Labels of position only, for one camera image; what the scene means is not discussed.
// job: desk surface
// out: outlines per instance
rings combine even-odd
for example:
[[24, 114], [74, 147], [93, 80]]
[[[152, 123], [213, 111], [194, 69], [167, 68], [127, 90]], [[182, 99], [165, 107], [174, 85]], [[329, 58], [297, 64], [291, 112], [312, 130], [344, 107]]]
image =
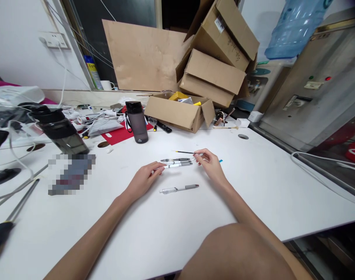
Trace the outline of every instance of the desk surface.
[[[240, 133], [249, 139], [240, 139]], [[110, 154], [106, 148], [94, 146], [91, 153], [96, 154], [95, 167], [76, 195], [48, 196], [49, 178], [56, 174], [49, 169], [42, 172], [0, 256], [0, 279], [42, 279], [142, 165], [183, 155], [172, 150], [205, 147], [223, 160], [222, 168], [233, 187], [281, 241], [355, 221], [354, 203], [323, 186], [294, 164], [288, 153], [250, 129], [207, 129], [195, 135], [178, 130], [170, 134], [151, 131], [147, 143], [140, 145], [131, 138], [114, 145]], [[0, 157], [6, 157], [1, 153], [7, 151], [1, 150]], [[48, 144], [25, 157], [25, 162], [37, 171], [53, 154], [59, 154], [59, 150]], [[311, 172], [355, 201], [339, 186]], [[20, 178], [0, 186], [0, 195], [15, 189], [25, 177], [26, 170]], [[200, 187], [168, 195], [158, 192], [190, 184]], [[0, 222], [24, 192], [0, 207]], [[207, 234], [232, 222], [235, 218], [200, 166], [165, 170], [124, 216], [90, 279], [149, 279], [181, 270]]]

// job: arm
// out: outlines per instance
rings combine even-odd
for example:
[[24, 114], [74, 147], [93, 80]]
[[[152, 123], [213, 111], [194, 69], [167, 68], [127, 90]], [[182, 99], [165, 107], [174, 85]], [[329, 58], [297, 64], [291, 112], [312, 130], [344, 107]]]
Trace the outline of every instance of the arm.
[[140, 168], [126, 190], [118, 196], [100, 219], [63, 256], [45, 276], [45, 280], [85, 279], [114, 228], [132, 205], [161, 175], [165, 164], [153, 162]]
[[276, 235], [257, 217], [242, 197], [228, 182], [219, 163], [218, 157], [207, 149], [195, 151], [194, 157], [202, 165], [214, 183], [219, 195], [224, 199], [232, 213], [240, 223], [247, 224], [266, 239], [286, 260], [297, 279], [311, 279], [295, 256], [285, 247]]

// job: white mug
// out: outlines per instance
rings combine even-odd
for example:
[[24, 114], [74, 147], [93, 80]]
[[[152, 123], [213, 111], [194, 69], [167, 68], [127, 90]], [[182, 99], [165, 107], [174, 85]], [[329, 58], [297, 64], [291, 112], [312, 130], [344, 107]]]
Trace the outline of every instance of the white mug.
[[115, 88], [114, 83], [112, 83], [110, 81], [100, 81], [100, 82], [101, 82], [102, 88], [106, 91], [110, 91]]

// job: red paper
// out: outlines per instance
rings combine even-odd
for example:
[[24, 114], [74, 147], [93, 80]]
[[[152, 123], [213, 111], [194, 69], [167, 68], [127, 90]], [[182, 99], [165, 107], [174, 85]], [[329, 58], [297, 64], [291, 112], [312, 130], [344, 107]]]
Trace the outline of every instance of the red paper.
[[[124, 140], [127, 140], [131, 137], [134, 136], [134, 133], [129, 133], [126, 128], [124, 127], [125, 125], [125, 122], [122, 123], [121, 125], [123, 125], [123, 128], [119, 128], [119, 129], [116, 129], [116, 130], [113, 130], [111, 132], [107, 132], [107, 133], [104, 133], [104, 134], [101, 134], [102, 137], [110, 144], [110, 145], [115, 145], [119, 142], [122, 142]], [[146, 129], [147, 130], [150, 130], [152, 129], [153, 126], [151, 124], [147, 124], [146, 126]]]

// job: water bottle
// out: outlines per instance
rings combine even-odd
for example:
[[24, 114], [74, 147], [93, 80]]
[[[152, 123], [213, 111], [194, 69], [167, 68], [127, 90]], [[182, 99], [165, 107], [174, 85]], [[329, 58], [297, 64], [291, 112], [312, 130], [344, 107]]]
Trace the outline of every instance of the water bottle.
[[64, 154], [88, 154], [89, 149], [62, 109], [50, 110], [45, 105], [31, 107], [37, 125]]
[[126, 101], [128, 125], [131, 127], [136, 143], [142, 144], [148, 141], [148, 131], [146, 129], [145, 115], [140, 101]]
[[293, 58], [300, 54], [333, 0], [286, 0], [268, 48], [268, 59]]

